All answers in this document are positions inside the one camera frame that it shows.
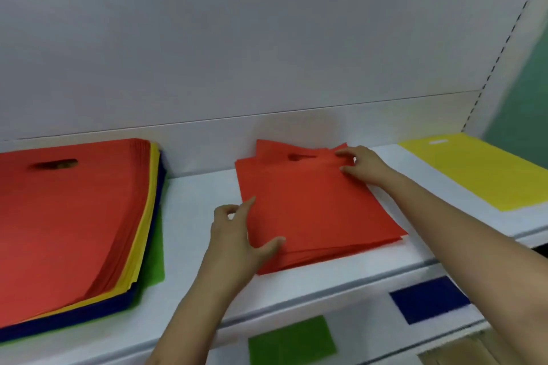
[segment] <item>person's right hand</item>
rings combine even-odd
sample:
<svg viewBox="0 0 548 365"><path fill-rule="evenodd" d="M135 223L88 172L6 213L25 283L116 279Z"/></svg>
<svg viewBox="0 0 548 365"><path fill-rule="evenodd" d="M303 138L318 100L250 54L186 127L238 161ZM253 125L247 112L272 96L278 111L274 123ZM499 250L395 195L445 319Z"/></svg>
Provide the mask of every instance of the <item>person's right hand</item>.
<svg viewBox="0 0 548 365"><path fill-rule="evenodd" d="M382 159L365 146L346 147L335 152L337 156L352 156L356 158L354 166L341 166L341 172L346 173L375 186L382 186L394 173L394 169L388 166Z"/></svg>

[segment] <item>dark blue sheet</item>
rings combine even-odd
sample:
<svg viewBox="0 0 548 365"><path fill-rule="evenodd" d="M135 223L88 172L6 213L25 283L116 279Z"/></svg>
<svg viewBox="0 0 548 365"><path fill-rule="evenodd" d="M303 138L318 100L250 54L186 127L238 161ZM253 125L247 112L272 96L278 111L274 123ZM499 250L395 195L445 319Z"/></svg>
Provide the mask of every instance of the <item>dark blue sheet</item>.
<svg viewBox="0 0 548 365"><path fill-rule="evenodd" d="M449 277L440 277L390 293L409 325L468 306L470 300Z"/></svg>
<svg viewBox="0 0 548 365"><path fill-rule="evenodd" d="M152 211L152 223L150 226L151 230L148 233L148 238L145 246L145 257L150 246L151 237L154 233L154 226L156 223L156 216L158 215L158 208L160 207L160 199L165 178L166 169L162 165L162 156L160 156L160 164L158 165L156 197L154 199L154 210ZM27 322L17 323L15 325L4 327L0 329L0 342L6 342L9 340L25 338L27 336L36 335L43 332L49 332L50 330L56 330L65 328L67 326L77 325L79 323L88 322L91 320L99 319L100 317L111 315L113 313L124 311L131 306L138 293L139 278L137 279L136 283L132 284L131 288L127 292L112 297L110 299L79 307L77 309L69 310L67 312L59 313L58 315L43 317L40 319L30 320Z"/></svg>

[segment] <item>white back panel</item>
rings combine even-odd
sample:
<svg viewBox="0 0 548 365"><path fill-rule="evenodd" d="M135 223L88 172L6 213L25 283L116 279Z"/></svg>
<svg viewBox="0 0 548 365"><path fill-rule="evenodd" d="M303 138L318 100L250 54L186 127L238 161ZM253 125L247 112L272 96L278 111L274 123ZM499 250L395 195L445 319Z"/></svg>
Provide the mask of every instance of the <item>white back panel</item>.
<svg viewBox="0 0 548 365"><path fill-rule="evenodd" d="M0 0L0 139L481 88L525 0Z"/></svg>
<svg viewBox="0 0 548 365"><path fill-rule="evenodd" d="M158 142L174 176L233 167L255 154L255 140L303 147L376 146L429 135L457 133L478 91L421 98L211 119L104 132L0 141L0 152L139 137Z"/></svg>

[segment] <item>yellow sheet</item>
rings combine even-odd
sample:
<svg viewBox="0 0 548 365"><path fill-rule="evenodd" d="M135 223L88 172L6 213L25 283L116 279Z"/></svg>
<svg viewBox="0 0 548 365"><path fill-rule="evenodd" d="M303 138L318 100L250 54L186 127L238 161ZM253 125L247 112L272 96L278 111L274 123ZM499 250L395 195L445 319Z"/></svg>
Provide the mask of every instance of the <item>yellow sheet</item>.
<svg viewBox="0 0 548 365"><path fill-rule="evenodd" d="M135 233L135 239L131 250L129 251L128 259L126 265L120 274L118 282L113 287L112 290L99 294L98 296L92 297L91 299L86 299L79 301L78 303L71 304L69 306L62 307L58 310L44 313L39 316L35 316L29 320L39 319L41 317L47 317L51 315L57 315L69 310L77 309L79 307L87 306L93 303L98 303L100 301L110 299L112 297L123 294L129 290L132 283L137 281L139 277L139 272L141 270L141 264L143 256L145 254L146 241L148 238L148 232L150 230L150 224L152 223L152 211L154 209L154 200L156 199L156 182L158 180L158 163L160 161L160 150L156 143L150 143L150 169L149 169L149 180L148 180L148 197L146 199L145 210L142 214L141 221L137 227L137 232Z"/></svg>
<svg viewBox="0 0 548 365"><path fill-rule="evenodd" d="M464 133L399 143L499 210L548 201L548 170Z"/></svg>

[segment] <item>person's left hand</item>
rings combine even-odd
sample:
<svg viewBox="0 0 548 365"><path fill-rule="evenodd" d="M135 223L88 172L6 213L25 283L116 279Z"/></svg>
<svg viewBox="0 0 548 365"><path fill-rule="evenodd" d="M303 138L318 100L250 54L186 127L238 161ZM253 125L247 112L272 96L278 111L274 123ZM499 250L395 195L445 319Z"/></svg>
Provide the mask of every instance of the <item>person's left hand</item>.
<svg viewBox="0 0 548 365"><path fill-rule="evenodd" d="M240 206L222 205L215 209L209 246L198 272L197 279L205 279L230 300L285 242L284 237L276 237L260 248L249 244L246 220L254 202L253 197Z"/></svg>

